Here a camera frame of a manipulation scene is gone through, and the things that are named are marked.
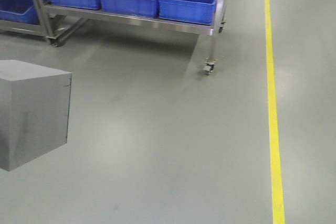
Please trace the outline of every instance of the metal rack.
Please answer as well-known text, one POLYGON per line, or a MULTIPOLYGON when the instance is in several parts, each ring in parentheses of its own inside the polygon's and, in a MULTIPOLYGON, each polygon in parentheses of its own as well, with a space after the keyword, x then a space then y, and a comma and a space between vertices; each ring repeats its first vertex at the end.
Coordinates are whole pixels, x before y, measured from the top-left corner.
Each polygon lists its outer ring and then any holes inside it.
POLYGON ((65 36, 66 33, 70 32, 70 30, 64 31, 63 33, 56 32, 59 23, 65 16, 56 15, 51 18, 51 16, 45 12, 45 3, 43 0, 33 0, 33 3, 39 18, 38 25, 0 20, 0 30, 37 35, 51 40, 60 39, 62 36, 65 36))
POLYGON ((159 18, 144 18, 106 13, 101 10, 88 10, 55 6, 52 4, 45 4, 43 0, 33 1, 40 19, 39 25, 30 25, 0 20, 0 29, 44 36, 49 40, 51 45, 55 47, 59 46, 62 40, 67 38, 74 30, 84 24, 88 19, 136 26, 146 26, 158 29, 168 29, 185 33, 204 34, 212 37, 209 56, 206 59, 206 65, 204 67, 206 73, 210 74, 214 70, 214 66, 217 63, 217 60, 214 58, 214 52, 218 34, 223 30, 224 27, 224 15, 226 8, 225 0, 217 0, 214 23, 211 26, 175 22, 159 18), (60 32, 57 29, 58 24, 66 16, 77 17, 79 19, 73 25, 69 26, 67 29, 62 29, 62 32, 60 32))

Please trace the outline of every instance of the stainless steel shelf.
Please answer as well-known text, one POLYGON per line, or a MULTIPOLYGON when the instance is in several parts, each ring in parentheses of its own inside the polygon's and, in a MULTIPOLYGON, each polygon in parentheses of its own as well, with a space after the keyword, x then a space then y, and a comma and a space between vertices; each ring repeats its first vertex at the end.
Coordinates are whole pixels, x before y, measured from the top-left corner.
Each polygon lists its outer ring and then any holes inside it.
POLYGON ((146 26, 152 28, 181 31, 192 34, 212 35, 214 32, 213 26, 198 25, 185 22, 174 22, 159 18, 145 18, 145 17, 120 15, 120 14, 106 13, 101 10, 87 10, 72 7, 45 5, 45 11, 50 14, 74 16, 86 19, 95 19, 95 20, 109 21, 136 26, 146 26))
POLYGON ((31 25, 19 22, 0 20, 0 30, 15 31, 22 34, 44 36, 45 31, 41 25, 31 25))

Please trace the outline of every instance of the floor marking line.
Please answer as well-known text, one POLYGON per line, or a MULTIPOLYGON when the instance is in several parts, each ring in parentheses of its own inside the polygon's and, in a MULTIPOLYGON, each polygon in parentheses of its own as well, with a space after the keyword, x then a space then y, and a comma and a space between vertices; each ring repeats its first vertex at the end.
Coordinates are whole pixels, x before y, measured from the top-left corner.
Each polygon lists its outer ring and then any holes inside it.
POLYGON ((285 224, 270 0, 265 0, 265 22, 273 224, 285 224))

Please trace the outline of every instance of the gray metal box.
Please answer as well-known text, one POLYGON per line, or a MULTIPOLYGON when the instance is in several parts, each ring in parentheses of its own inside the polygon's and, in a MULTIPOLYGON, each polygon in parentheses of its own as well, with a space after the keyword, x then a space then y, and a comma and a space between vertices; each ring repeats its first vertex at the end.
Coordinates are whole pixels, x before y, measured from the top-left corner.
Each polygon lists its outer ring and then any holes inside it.
POLYGON ((0 168, 13 170, 67 142, 71 73, 0 60, 0 168))

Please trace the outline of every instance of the gray epoxy floor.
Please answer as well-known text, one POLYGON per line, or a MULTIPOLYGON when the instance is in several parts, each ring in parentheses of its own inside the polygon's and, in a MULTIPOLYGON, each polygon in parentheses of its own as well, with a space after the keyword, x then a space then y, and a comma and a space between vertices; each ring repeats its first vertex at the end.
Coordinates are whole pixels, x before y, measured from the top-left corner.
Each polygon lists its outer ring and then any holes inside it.
POLYGON ((264 0, 228 5, 209 77, 206 36, 0 34, 0 59, 73 72, 68 144, 0 170, 0 223, 271 223, 264 0))
POLYGON ((272 0, 288 224, 336 220, 335 13, 335 0, 272 0))
MULTIPOLYGON (((333 2, 272 0, 289 224, 335 219, 333 2)), ((0 32, 0 59, 73 72, 68 144, 0 170, 0 223, 272 223, 264 0, 228 0, 226 18, 208 77, 206 36, 0 32)))

